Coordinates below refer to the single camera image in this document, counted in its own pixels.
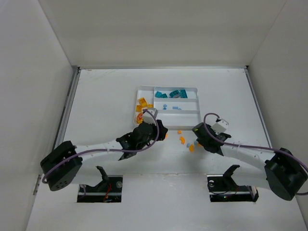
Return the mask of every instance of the orange block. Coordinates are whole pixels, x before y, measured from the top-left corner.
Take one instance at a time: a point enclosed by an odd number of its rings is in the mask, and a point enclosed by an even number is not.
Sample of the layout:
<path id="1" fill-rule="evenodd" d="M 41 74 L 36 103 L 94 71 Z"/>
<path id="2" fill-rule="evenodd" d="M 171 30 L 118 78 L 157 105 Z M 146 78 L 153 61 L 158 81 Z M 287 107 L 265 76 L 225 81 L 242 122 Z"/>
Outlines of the orange block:
<path id="1" fill-rule="evenodd" d="M 143 122 L 143 113 L 140 112 L 136 118 L 137 124 L 141 124 Z"/>
<path id="2" fill-rule="evenodd" d="M 184 139 L 184 137 L 180 137 L 180 141 L 181 141 L 181 144 L 184 144 L 185 143 L 185 139 Z"/>
<path id="3" fill-rule="evenodd" d="M 189 146 L 189 151 L 191 151 L 191 152 L 194 151 L 194 146 L 193 146 L 193 144 Z"/>

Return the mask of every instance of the white table surface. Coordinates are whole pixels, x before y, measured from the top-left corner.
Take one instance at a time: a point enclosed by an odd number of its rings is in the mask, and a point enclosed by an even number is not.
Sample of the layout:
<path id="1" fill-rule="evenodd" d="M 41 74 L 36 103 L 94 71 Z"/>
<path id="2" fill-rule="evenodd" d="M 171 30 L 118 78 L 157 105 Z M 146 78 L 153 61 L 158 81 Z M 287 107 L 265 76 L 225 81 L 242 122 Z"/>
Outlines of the white table surface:
<path id="1" fill-rule="evenodd" d="M 225 118 L 234 141 L 268 146 L 243 69 L 82 70 L 64 140 L 91 145 L 130 132 L 139 85 L 197 87 L 201 115 Z M 256 203 L 210 203 L 204 174 L 243 163 L 202 148 L 190 153 L 176 131 L 168 133 L 133 158 L 96 159 L 77 174 L 91 182 L 98 174 L 91 164 L 124 174 L 121 203 L 77 204 L 77 185 L 50 192 L 41 184 L 27 230 L 306 230 L 296 199 L 287 202 L 268 190 L 259 189 Z M 191 131 L 182 136 L 195 140 Z"/>

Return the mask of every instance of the small plastic piece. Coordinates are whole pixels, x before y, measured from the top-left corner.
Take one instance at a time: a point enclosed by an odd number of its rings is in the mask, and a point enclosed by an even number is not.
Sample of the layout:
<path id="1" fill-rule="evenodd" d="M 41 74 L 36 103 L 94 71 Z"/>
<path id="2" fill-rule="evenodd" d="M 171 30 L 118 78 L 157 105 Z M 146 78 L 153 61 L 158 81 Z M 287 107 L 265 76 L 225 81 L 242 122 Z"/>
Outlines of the small plastic piece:
<path id="1" fill-rule="evenodd" d="M 156 97 L 156 98 L 161 98 L 161 96 L 162 96 L 162 93 L 161 93 L 161 92 L 159 92 L 159 91 L 156 92 L 156 94 L 155 94 L 155 97 Z"/>
<path id="2" fill-rule="evenodd" d="M 139 102 L 143 108 L 148 106 L 148 103 L 146 102 L 144 98 L 140 98 Z"/>
<path id="3" fill-rule="evenodd" d="M 149 109 L 148 109 L 148 112 L 150 112 L 150 113 L 154 116 L 154 118 L 157 117 L 158 110 L 157 110 L 156 108 L 149 108 Z M 144 114 L 142 115 L 142 118 L 143 118 L 143 122 L 145 122 L 145 123 L 148 123 L 148 124 L 155 124 L 155 119 L 153 119 L 153 117 L 150 116 L 149 113 L 144 113 Z"/>
<path id="4" fill-rule="evenodd" d="M 143 122 L 143 113 L 140 112 L 136 118 L 137 124 L 141 124 Z"/>
<path id="5" fill-rule="evenodd" d="M 181 98 L 188 98 L 184 89 L 180 90 Z"/>
<path id="6" fill-rule="evenodd" d="M 174 96 L 175 94 L 177 94 L 176 91 L 172 91 L 169 95 L 170 95 L 171 98 L 173 98 L 173 96 Z"/>
<path id="7" fill-rule="evenodd" d="M 193 146 L 193 144 L 189 146 L 189 151 L 191 151 L 191 152 L 194 151 L 194 146 Z"/>
<path id="8" fill-rule="evenodd" d="M 141 105 L 136 106 L 136 112 L 142 112 L 142 106 Z"/>
<path id="9" fill-rule="evenodd" d="M 180 141 L 181 141 L 181 144 L 184 144 L 185 143 L 185 139 L 184 139 L 184 137 L 180 137 Z"/>

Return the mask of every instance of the orange plastic piece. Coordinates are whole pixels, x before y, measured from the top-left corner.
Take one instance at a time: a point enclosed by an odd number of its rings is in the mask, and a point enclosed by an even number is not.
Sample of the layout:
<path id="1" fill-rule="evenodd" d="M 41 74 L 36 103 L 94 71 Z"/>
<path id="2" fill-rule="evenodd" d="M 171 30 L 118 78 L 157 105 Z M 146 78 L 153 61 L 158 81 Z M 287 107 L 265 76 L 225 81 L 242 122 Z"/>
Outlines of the orange plastic piece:
<path id="1" fill-rule="evenodd" d="M 191 151 L 191 152 L 194 151 L 194 146 L 193 146 L 193 144 L 191 144 L 191 145 L 189 146 L 189 151 Z"/>
<path id="2" fill-rule="evenodd" d="M 146 102 L 144 98 L 140 98 L 139 102 L 143 108 L 148 106 L 148 103 Z"/>
<path id="3" fill-rule="evenodd" d="M 142 112 L 142 106 L 141 105 L 136 106 L 136 112 Z"/>
<path id="4" fill-rule="evenodd" d="M 143 113 L 140 112 L 136 118 L 137 124 L 141 124 L 143 122 Z"/>
<path id="5" fill-rule="evenodd" d="M 184 137 L 180 137 L 180 141 L 181 141 L 181 144 L 184 144 L 185 143 L 185 139 L 184 139 Z"/>

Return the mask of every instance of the black bracket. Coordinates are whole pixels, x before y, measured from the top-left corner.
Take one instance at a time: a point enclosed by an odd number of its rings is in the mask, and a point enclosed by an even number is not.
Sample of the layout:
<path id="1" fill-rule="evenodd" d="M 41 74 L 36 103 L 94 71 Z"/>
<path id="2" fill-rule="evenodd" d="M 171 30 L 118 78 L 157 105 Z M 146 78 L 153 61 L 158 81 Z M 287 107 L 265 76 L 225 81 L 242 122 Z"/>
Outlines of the black bracket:
<path id="1" fill-rule="evenodd" d="M 280 150 L 292 155 L 284 148 Z M 280 198 L 291 201 L 307 180 L 307 173 L 300 164 L 288 156 L 275 152 L 264 166 L 270 189 Z"/>
<path id="2" fill-rule="evenodd" d="M 207 188 L 210 192 L 224 192 L 235 191 L 238 185 L 231 178 L 233 172 L 240 167 L 239 165 L 232 165 L 228 168 L 222 176 L 209 176 L 207 177 Z"/>
<path id="3" fill-rule="evenodd" d="M 74 146 L 71 141 L 65 141 L 61 143 L 41 161 L 40 166 L 44 174 L 46 174 L 49 170 L 51 170 L 55 165 L 64 159 L 76 154 L 75 149 L 76 146 Z M 56 168 L 46 178 L 50 190 L 57 191 L 69 185 L 79 171 L 82 165 L 81 161 L 81 157 L 75 157 Z"/>
<path id="4" fill-rule="evenodd" d="M 110 182 L 110 179 L 109 179 L 108 175 L 106 174 L 105 170 L 103 169 L 103 167 L 96 166 L 96 168 L 99 170 L 99 172 L 102 175 L 102 181 L 99 182 L 94 187 L 91 187 L 91 186 L 88 185 L 87 188 L 90 189 L 91 191 L 94 191 L 94 192 L 100 192 L 107 187 L 107 185 Z"/>

